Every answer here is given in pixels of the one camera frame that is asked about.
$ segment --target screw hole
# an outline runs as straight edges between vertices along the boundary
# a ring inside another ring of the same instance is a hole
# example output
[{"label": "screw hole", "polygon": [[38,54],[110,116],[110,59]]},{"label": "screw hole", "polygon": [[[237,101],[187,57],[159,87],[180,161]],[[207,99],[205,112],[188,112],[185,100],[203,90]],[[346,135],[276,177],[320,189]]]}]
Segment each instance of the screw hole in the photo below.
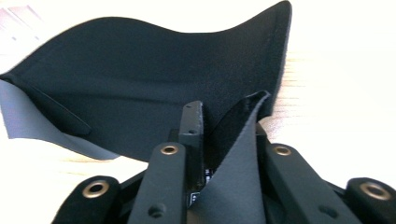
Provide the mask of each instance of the screw hole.
[{"label": "screw hole", "polygon": [[166,207],[163,203],[152,205],[148,210],[148,215],[154,218],[163,217],[165,215]]},{"label": "screw hole", "polygon": [[93,186],[89,189],[89,191],[92,192],[92,193],[96,193],[96,192],[98,192],[98,191],[101,191],[102,189],[103,189],[103,186],[102,186],[102,185],[93,185]]},{"label": "screw hole", "polygon": [[328,206],[321,205],[318,209],[319,209],[319,211],[321,213],[323,213],[323,214],[325,214],[325,215],[327,215],[327,216],[329,216],[331,218],[337,218],[338,217],[337,211],[335,211],[334,209],[332,209],[332,208],[330,208]]}]

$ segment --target light background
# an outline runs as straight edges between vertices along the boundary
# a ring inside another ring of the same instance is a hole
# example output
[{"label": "light background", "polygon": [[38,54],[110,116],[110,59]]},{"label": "light background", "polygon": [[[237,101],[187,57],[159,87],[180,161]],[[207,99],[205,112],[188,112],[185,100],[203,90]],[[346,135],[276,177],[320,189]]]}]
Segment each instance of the light background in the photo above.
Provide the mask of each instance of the light background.
[{"label": "light background", "polygon": [[[214,32],[276,2],[0,1],[3,8],[29,5],[42,19],[35,29],[0,34],[0,72],[89,19],[122,16],[180,32]],[[261,124],[272,142],[295,147],[322,178],[340,187],[367,176],[396,188],[393,2],[291,1],[285,75],[274,115]],[[83,179],[112,175],[123,181],[146,167],[127,158],[95,161],[35,140],[8,140],[3,125],[0,152],[0,223],[49,223]]]}]

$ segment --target metal grommet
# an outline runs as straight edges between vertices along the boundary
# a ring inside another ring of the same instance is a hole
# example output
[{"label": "metal grommet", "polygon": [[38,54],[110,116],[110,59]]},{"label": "metal grommet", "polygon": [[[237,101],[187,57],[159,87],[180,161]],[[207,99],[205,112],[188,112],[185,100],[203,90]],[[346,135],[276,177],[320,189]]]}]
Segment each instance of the metal grommet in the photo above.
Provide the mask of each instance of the metal grommet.
[{"label": "metal grommet", "polygon": [[291,150],[286,147],[274,147],[274,152],[280,156],[289,156]]},{"label": "metal grommet", "polygon": [[105,180],[95,180],[82,191],[86,198],[97,198],[104,195],[110,186]]},{"label": "metal grommet", "polygon": [[167,146],[161,149],[161,153],[165,155],[173,155],[178,152],[178,147],[175,146]]},{"label": "metal grommet", "polygon": [[391,198],[391,195],[387,190],[372,182],[362,183],[361,190],[368,196],[378,200],[387,201]]}]

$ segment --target neoprene material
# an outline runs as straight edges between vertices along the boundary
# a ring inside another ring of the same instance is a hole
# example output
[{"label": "neoprene material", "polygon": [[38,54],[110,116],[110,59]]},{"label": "neoprene material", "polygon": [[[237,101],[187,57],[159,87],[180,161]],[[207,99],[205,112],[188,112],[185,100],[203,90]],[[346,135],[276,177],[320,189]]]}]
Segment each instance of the neoprene material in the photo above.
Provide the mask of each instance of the neoprene material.
[{"label": "neoprene material", "polygon": [[73,148],[82,155],[98,160],[113,160],[119,155],[87,140],[61,133],[16,86],[0,80],[0,111],[8,138],[40,139],[62,147]]},{"label": "neoprene material", "polygon": [[88,21],[0,78],[25,91],[61,132],[148,161],[178,128],[188,102],[204,103],[206,136],[253,92],[272,94],[259,119],[271,114],[290,13],[290,3],[280,2],[232,29],[207,34],[124,18]]},{"label": "neoprene material", "polygon": [[262,203],[256,147],[257,115],[269,99],[268,92],[257,92],[236,104],[219,126],[228,150],[219,167],[189,208],[187,222],[228,224],[266,223]]}]

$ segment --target dark gray fabric panel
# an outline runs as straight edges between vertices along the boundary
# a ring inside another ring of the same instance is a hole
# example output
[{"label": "dark gray fabric panel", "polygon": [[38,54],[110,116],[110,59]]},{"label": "dark gray fabric panel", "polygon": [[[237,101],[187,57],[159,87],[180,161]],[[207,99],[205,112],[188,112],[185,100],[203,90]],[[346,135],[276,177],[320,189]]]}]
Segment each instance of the dark gray fabric panel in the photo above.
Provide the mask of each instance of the dark gray fabric panel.
[{"label": "dark gray fabric panel", "polygon": [[44,140],[98,160],[112,160],[119,156],[82,138],[60,132],[38,111],[23,91],[2,80],[0,108],[8,138]]},{"label": "dark gray fabric panel", "polygon": [[189,102],[204,103],[205,138],[253,92],[272,94],[259,117],[271,114],[290,13],[280,2],[232,29],[201,34],[126,18],[87,21],[0,79],[26,92],[61,132],[148,161]]},{"label": "dark gray fabric panel", "polygon": [[265,223],[256,122],[259,109],[269,97],[268,92],[250,95],[235,105],[219,124],[233,123],[240,127],[237,129],[240,133],[213,178],[189,209],[188,223]]}]

